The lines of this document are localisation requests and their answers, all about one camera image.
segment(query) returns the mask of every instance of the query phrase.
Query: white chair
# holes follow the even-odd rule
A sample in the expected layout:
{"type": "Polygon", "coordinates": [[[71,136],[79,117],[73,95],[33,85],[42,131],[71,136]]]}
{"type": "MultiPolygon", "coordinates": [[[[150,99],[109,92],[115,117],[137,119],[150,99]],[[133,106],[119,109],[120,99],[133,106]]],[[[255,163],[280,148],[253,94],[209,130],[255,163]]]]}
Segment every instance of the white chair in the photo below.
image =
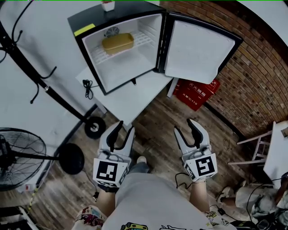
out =
{"type": "Polygon", "coordinates": [[[242,142],[238,142],[237,145],[240,145],[240,144],[243,144],[243,143],[246,143],[246,142],[250,142],[250,141],[253,141],[253,140],[256,140],[258,139],[257,141],[257,145],[256,145],[256,149],[254,151],[254,155],[252,157],[252,160],[250,161],[240,161],[240,162],[228,162],[228,164],[230,165],[233,165],[233,164],[256,164],[256,163],[265,163],[266,161],[266,157],[267,155],[265,155],[265,148],[266,146],[269,146],[270,143],[269,142],[264,142],[264,141],[261,141],[261,138],[263,137],[266,137],[266,136],[269,136],[272,134],[272,130],[271,131],[268,131],[262,135],[259,135],[257,137],[253,137],[253,138],[250,138],[250,139],[247,139],[245,141],[242,141],[242,142]],[[258,150],[260,148],[260,145],[262,146],[262,152],[259,153],[258,150]]]}

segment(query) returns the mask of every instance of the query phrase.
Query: wire shelf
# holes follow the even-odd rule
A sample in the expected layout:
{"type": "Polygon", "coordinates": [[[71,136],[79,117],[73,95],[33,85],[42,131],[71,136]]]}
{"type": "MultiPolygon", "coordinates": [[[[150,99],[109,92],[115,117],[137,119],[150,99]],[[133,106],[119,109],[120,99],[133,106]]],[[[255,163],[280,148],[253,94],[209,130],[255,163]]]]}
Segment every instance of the wire shelf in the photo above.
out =
{"type": "MultiPolygon", "coordinates": [[[[133,45],[132,49],[153,41],[151,38],[149,38],[147,35],[145,35],[144,33],[140,32],[140,31],[131,32],[131,35],[134,38],[134,45],[133,45]]],[[[91,52],[91,56],[92,56],[94,63],[96,65],[98,65],[98,64],[103,63],[104,61],[106,61],[110,58],[113,58],[113,57],[115,57],[121,53],[126,52],[126,51],[128,51],[128,50],[124,50],[124,51],[121,51],[119,53],[109,55],[105,52],[102,45],[98,45],[95,48],[93,48],[93,50],[91,52]]]]}

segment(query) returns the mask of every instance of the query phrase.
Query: black coat rack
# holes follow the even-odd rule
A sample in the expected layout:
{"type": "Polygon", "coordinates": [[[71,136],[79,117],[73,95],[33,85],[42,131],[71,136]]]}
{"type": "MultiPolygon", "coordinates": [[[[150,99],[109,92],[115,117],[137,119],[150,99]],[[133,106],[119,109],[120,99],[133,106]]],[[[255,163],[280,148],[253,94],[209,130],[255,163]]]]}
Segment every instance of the black coat rack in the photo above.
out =
{"type": "Polygon", "coordinates": [[[52,97],[56,102],[58,102],[70,113],[72,113],[79,120],[85,123],[85,133],[88,137],[98,139],[106,129],[106,125],[103,119],[101,119],[100,117],[90,117],[89,119],[87,119],[86,117],[82,116],[77,110],[75,110],[68,102],[66,102],[62,97],[60,97],[59,94],[57,94],[50,86],[48,86],[43,81],[43,79],[49,78],[54,73],[57,67],[55,67],[47,77],[42,77],[17,47],[17,42],[19,41],[23,31],[20,31],[18,38],[14,40],[14,30],[20,17],[23,15],[23,13],[26,11],[26,9],[32,2],[33,0],[28,3],[28,5],[17,18],[12,30],[12,38],[9,37],[0,21],[0,43],[2,45],[2,47],[0,47],[0,50],[5,52],[4,58],[0,60],[0,63],[4,61],[6,54],[9,54],[10,57],[15,61],[15,63],[22,69],[22,71],[36,84],[37,92],[34,98],[30,101],[31,104],[37,97],[39,93],[39,86],[41,86],[50,97],[52,97]]]}

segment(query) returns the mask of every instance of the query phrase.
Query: black fan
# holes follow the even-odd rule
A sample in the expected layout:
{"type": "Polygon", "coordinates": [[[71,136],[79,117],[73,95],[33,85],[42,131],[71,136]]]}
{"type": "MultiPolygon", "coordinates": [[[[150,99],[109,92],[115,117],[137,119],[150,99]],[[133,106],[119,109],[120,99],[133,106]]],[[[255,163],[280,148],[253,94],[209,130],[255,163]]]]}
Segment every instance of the black fan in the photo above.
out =
{"type": "Polygon", "coordinates": [[[0,191],[14,189],[34,176],[44,160],[59,160],[62,169],[77,174],[84,167],[84,155],[75,144],[59,149],[59,156],[46,155],[46,145],[33,133],[0,128],[0,191]]]}

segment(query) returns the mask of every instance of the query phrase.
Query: yellow label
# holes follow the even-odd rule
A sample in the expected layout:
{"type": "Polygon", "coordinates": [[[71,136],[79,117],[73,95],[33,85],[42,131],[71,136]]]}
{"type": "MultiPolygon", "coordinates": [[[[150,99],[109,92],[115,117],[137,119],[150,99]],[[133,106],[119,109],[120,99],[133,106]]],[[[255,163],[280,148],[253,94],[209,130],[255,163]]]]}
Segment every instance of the yellow label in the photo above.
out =
{"type": "Polygon", "coordinates": [[[75,35],[75,37],[76,37],[76,36],[78,36],[79,34],[82,34],[82,33],[86,32],[86,31],[88,31],[88,30],[90,30],[90,29],[92,29],[92,28],[94,28],[94,27],[95,27],[94,24],[87,25],[87,26],[83,27],[82,29],[79,29],[79,30],[77,30],[76,32],[74,32],[74,35],[75,35]]]}

